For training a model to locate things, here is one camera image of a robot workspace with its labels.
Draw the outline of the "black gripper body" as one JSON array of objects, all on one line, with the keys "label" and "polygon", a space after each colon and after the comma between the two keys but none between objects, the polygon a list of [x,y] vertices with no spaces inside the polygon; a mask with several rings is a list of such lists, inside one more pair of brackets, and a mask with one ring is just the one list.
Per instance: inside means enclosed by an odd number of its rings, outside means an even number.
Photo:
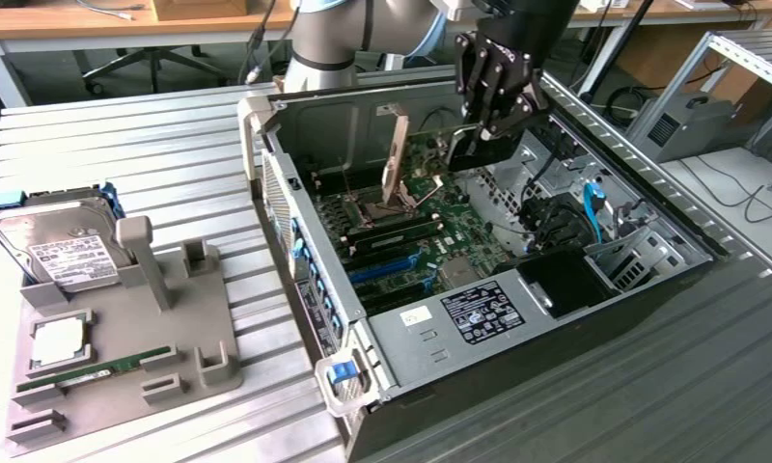
[{"label": "black gripper body", "polygon": [[535,79],[542,65],[566,32],[575,1],[477,1],[486,14],[477,21],[490,52],[485,67],[483,105],[499,105]]}]

